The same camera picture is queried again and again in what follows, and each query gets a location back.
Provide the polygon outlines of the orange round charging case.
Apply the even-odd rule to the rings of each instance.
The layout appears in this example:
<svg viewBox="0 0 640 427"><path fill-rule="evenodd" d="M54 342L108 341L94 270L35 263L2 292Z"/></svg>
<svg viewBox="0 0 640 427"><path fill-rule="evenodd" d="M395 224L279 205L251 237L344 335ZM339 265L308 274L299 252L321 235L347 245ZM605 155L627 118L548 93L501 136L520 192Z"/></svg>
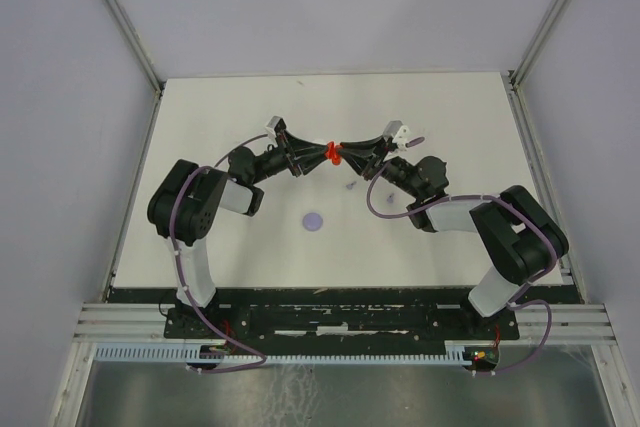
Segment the orange round charging case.
<svg viewBox="0 0 640 427"><path fill-rule="evenodd" d="M342 157L340 155L341 145L336 144L334 141L331 141L327 144L327 150L325 152L325 157L335 166L338 166L342 162Z"/></svg>

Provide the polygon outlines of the purple round charging case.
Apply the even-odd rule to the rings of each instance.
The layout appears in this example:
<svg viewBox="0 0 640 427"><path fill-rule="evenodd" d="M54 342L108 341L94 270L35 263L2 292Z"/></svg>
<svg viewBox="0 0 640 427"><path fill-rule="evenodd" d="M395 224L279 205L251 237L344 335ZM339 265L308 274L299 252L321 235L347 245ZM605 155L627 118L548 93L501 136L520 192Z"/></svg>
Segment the purple round charging case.
<svg viewBox="0 0 640 427"><path fill-rule="evenodd" d="M324 219L317 212L306 213L302 218L302 225L309 232L316 232L323 227Z"/></svg>

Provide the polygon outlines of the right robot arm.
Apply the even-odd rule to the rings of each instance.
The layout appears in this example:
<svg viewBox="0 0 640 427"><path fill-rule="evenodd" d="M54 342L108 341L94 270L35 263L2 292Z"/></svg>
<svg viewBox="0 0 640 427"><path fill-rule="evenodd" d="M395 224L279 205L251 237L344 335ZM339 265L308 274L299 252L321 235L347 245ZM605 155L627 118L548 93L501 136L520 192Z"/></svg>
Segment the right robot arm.
<svg viewBox="0 0 640 427"><path fill-rule="evenodd" d="M366 205L381 219L407 218L427 233L470 232L479 235L491 260L482 280L462 303L459 326L481 338L495 326L495 316L515 302L537 280L552 271L569 250L568 240L530 192L514 185L498 195L449 195L446 162L426 156L417 164L399 157L400 145L389 137L330 145L326 157L346 162L369 182ZM402 213L382 213L372 191L384 179L414 198Z"/></svg>

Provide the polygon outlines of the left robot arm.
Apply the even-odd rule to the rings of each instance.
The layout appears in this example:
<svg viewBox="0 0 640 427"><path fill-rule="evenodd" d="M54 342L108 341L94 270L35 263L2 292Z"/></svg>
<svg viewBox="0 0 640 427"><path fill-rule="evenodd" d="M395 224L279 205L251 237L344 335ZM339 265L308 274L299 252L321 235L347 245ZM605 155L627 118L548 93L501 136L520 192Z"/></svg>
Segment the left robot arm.
<svg viewBox="0 0 640 427"><path fill-rule="evenodd" d="M220 311L210 306L216 294L206 237L220 209L254 216L263 201L258 184L281 172L299 177L332 158L336 144L299 139L283 130L270 136L266 150L256 155L248 145L255 136L226 154L226 170L176 161L147 207L147 219L166 239L177 277L179 302L192 308L187 326L198 336L209 337L221 325Z"/></svg>

